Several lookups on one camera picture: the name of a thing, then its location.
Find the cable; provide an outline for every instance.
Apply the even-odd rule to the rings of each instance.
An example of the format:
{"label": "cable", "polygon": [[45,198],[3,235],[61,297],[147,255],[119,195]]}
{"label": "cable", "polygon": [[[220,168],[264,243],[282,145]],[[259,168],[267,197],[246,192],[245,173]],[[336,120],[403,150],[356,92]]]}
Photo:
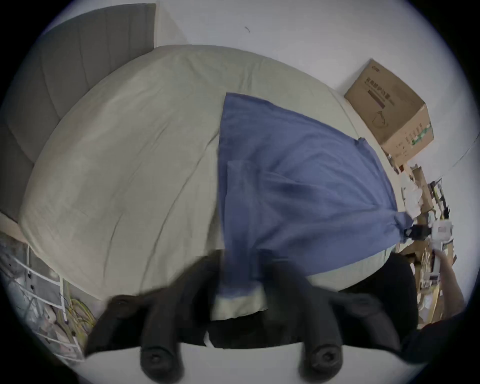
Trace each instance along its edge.
{"label": "cable", "polygon": [[440,176],[437,180],[440,180],[443,176],[445,176],[448,172],[450,172],[453,167],[455,167],[461,159],[463,159],[469,152],[470,150],[473,148],[473,146],[475,145],[475,143],[477,142],[478,138],[480,137],[480,132],[479,134],[477,135],[477,137],[475,138],[475,140],[473,141],[473,143],[470,145],[470,147],[468,147],[468,149],[465,151],[465,153],[461,156],[460,159],[458,159],[449,169],[447,172],[445,172],[442,176]]}

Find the upholstered headboard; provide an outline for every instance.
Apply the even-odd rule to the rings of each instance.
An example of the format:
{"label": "upholstered headboard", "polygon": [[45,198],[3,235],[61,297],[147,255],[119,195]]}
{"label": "upholstered headboard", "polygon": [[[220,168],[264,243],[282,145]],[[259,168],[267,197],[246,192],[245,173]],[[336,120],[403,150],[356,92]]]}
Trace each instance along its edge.
{"label": "upholstered headboard", "polygon": [[154,47],[155,4],[108,7],[42,35],[0,109],[0,211],[15,221],[33,166],[59,121],[95,84]]}

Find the black object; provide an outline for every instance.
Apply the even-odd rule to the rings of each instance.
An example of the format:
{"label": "black object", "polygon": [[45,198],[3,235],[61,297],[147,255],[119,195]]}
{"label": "black object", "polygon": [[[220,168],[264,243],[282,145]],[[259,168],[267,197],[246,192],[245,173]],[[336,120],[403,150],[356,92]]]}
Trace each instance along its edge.
{"label": "black object", "polygon": [[[262,346],[303,341],[300,375],[304,379],[323,382],[340,370],[340,311],[362,324],[372,345],[399,352],[398,335],[378,300],[366,294],[315,288],[291,263],[275,260],[269,252],[259,257],[269,304],[264,313],[273,335]],[[209,315],[220,258],[221,251],[202,258],[166,288],[141,296],[114,297],[92,330],[85,355],[140,345],[141,367],[148,377],[158,383],[178,381],[183,375],[179,342],[204,345],[207,330],[221,334],[217,325],[222,322],[211,322]]]}
{"label": "black object", "polygon": [[410,228],[405,229],[403,233],[405,237],[411,238],[412,240],[425,240],[431,235],[432,230],[426,225],[414,224]]}

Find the wrinkled sheet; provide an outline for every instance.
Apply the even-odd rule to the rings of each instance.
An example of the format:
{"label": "wrinkled sheet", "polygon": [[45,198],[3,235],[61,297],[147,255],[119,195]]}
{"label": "wrinkled sheet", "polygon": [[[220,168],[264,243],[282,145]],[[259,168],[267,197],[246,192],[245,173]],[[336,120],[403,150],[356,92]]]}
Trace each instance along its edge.
{"label": "wrinkled sheet", "polygon": [[226,95],[218,151],[224,295],[254,288],[262,250],[308,276],[395,245],[413,224],[365,139],[266,100]]}
{"label": "wrinkled sheet", "polygon": [[[159,47],[94,86],[60,121],[25,192],[19,224],[52,269],[106,299],[168,284],[222,248],[217,205],[218,131],[226,92],[267,99],[365,137],[402,210],[398,176],[345,99],[311,76],[236,49]],[[380,268],[389,249],[312,275],[341,289]],[[219,299],[214,317],[252,313],[260,291]]]}

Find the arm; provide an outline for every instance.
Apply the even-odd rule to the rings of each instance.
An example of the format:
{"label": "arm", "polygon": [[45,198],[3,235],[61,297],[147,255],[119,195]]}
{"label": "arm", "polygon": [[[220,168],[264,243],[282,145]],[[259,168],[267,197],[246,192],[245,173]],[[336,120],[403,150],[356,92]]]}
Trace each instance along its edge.
{"label": "arm", "polygon": [[465,309],[465,301],[447,255],[439,250],[433,252],[440,259],[440,281],[445,303],[444,315],[445,319],[448,319]]}

